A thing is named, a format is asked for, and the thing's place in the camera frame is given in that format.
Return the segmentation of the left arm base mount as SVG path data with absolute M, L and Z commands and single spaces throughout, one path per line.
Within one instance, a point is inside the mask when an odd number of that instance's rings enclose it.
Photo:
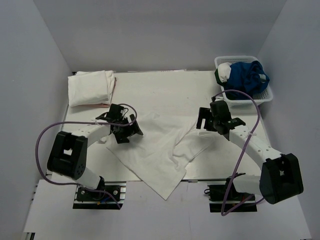
M 126 186 L 125 182 L 105 183 L 104 190 L 110 193 L 116 201 L 106 193 L 91 192 L 83 187 L 77 187 L 72 208 L 76 210 L 120 210 L 125 201 Z

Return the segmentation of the green and white t-shirt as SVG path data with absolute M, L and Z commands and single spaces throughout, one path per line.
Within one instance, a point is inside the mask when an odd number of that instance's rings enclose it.
M 231 63 L 230 62 L 224 62 L 218 65 L 214 72 L 214 76 L 216 79 L 216 82 L 220 86 L 225 86 L 227 84 L 228 79 L 231 75 Z

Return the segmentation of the white printed t-shirt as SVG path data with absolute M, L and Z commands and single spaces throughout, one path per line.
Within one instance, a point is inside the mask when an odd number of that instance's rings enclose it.
M 143 134 L 118 144 L 113 135 L 104 137 L 101 172 L 116 160 L 134 173 L 160 197 L 167 200 L 185 176 L 187 165 L 214 142 L 211 132 L 196 128 L 195 116 L 139 112 L 137 123 Z

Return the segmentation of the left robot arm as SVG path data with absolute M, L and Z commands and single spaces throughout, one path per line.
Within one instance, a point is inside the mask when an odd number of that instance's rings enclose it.
M 117 144 L 127 144 L 129 137 L 142 136 L 143 132 L 134 114 L 128 119 L 121 113 L 112 117 L 104 113 L 96 119 L 102 123 L 90 124 L 74 132 L 60 131 L 54 140 L 47 168 L 88 188 L 90 196 L 99 200 L 106 193 L 105 181 L 86 167 L 88 147 L 109 135 L 114 135 Z

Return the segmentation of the blue t-shirt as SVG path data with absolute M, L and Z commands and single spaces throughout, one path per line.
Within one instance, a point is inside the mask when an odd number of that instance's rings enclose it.
M 251 63 L 236 62 L 230 65 L 230 74 L 223 87 L 225 90 L 237 90 L 253 97 L 262 93 L 269 82 L 270 78 L 258 60 Z

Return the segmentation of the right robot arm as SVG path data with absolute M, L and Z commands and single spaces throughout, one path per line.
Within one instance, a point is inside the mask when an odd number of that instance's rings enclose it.
M 240 118 L 229 112 L 219 116 L 210 108 L 201 107 L 196 128 L 217 132 L 241 148 L 260 168 L 260 175 L 234 173 L 226 180 L 225 194 L 236 200 L 243 193 L 262 196 L 269 204 L 276 204 L 304 191 L 297 157 L 284 154 L 266 144 L 246 126 Z

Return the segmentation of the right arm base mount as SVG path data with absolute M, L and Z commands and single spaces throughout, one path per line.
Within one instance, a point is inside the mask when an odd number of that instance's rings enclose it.
M 206 188 L 203 191 L 204 195 L 208 197 L 209 200 L 209 210 L 210 213 L 220 213 L 224 201 L 224 196 L 228 187 L 228 180 L 225 178 L 211 179 L 206 184 Z M 227 212 L 232 207 L 235 207 L 240 202 L 244 201 L 250 196 L 246 192 L 237 192 L 235 187 L 232 185 L 224 207 L 224 211 Z M 236 213 L 253 213 L 257 212 L 256 197 L 252 196 L 244 204 L 233 210 Z

